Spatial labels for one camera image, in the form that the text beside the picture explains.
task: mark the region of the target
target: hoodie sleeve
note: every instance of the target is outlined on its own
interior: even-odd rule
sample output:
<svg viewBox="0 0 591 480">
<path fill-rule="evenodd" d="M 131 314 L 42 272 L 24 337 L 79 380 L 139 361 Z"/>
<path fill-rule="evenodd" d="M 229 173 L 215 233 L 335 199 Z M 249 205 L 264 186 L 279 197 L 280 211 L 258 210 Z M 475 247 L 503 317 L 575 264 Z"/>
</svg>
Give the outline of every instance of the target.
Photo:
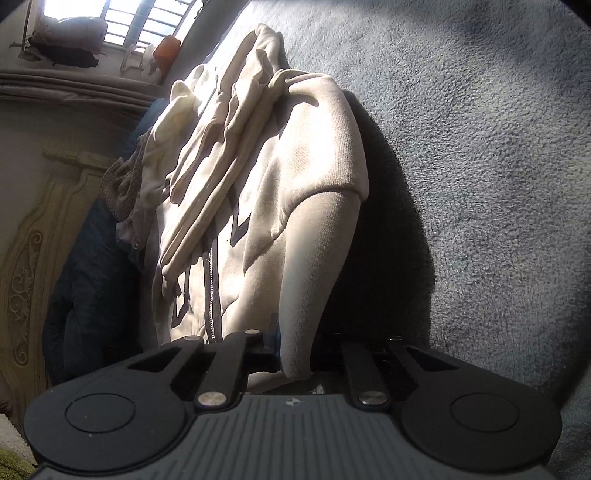
<svg viewBox="0 0 591 480">
<path fill-rule="evenodd" d="M 282 371 L 291 380 L 310 376 L 316 329 L 349 252 L 360 206 L 351 190 L 317 193 L 294 209 L 285 227 L 279 323 Z"/>
</svg>

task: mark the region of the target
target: circular pad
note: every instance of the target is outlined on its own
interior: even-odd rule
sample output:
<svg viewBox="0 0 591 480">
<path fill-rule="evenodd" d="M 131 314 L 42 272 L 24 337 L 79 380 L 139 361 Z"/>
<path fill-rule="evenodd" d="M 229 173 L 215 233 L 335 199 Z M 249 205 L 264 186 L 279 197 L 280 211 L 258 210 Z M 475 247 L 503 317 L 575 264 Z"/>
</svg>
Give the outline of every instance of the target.
<svg viewBox="0 0 591 480">
<path fill-rule="evenodd" d="M 135 414 L 128 398 L 111 393 L 97 393 L 79 398 L 66 410 L 70 424 L 87 433 L 114 432 L 127 425 Z"/>
<path fill-rule="evenodd" d="M 519 409 L 509 400 L 490 393 L 473 393 L 458 398 L 451 406 L 453 418 L 475 432 L 502 432 L 519 418 Z"/>
</svg>

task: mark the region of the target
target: wall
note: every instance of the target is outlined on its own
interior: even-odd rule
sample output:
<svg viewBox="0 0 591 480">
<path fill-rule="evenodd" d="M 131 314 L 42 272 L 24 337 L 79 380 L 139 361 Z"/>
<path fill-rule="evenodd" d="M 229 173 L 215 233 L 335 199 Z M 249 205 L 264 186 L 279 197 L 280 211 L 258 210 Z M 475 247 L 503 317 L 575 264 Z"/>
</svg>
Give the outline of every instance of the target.
<svg viewBox="0 0 591 480">
<path fill-rule="evenodd" d="M 134 122 L 99 108 L 84 110 L 49 103 L 0 100 L 0 261 L 18 225 L 35 207 L 45 178 L 77 181 L 75 167 L 43 157 L 55 144 L 115 158 Z"/>
</svg>

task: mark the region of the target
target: white cloth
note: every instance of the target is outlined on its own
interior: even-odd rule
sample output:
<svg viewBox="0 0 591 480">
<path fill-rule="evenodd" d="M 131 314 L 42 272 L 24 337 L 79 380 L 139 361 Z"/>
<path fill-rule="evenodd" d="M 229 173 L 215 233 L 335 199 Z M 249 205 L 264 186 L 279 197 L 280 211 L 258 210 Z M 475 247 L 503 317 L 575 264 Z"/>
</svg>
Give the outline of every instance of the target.
<svg viewBox="0 0 591 480">
<path fill-rule="evenodd" d="M 216 84 L 213 69 L 205 64 L 195 67 L 185 81 L 173 84 L 170 103 L 149 133 L 142 158 L 142 185 L 134 209 L 116 226 L 117 238 L 139 251 L 145 248 L 155 210 L 162 202 L 166 175 L 177 165 L 189 127 L 203 114 Z"/>
<path fill-rule="evenodd" d="M 310 373 L 368 176 L 342 91 L 280 70 L 279 46 L 266 25 L 246 36 L 168 176 L 152 294 L 159 343 L 279 327 L 296 379 Z"/>
</svg>

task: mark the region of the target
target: brown knit fabric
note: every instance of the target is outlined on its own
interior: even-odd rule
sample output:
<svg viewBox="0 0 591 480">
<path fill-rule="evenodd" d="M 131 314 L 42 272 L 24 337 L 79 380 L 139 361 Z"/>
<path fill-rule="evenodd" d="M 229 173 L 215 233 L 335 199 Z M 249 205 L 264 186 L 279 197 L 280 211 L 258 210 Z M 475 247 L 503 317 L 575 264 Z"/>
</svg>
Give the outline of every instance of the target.
<svg viewBox="0 0 591 480">
<path fill-rule="evenodd" d="M 150 132 L 138 138 L 138 145 L 129 160 L 117 160 L 101 180 L 100 197 L 118 222 L 123 222 L 134 208 L 142 185 L 142 158 Z"/>
</svg>

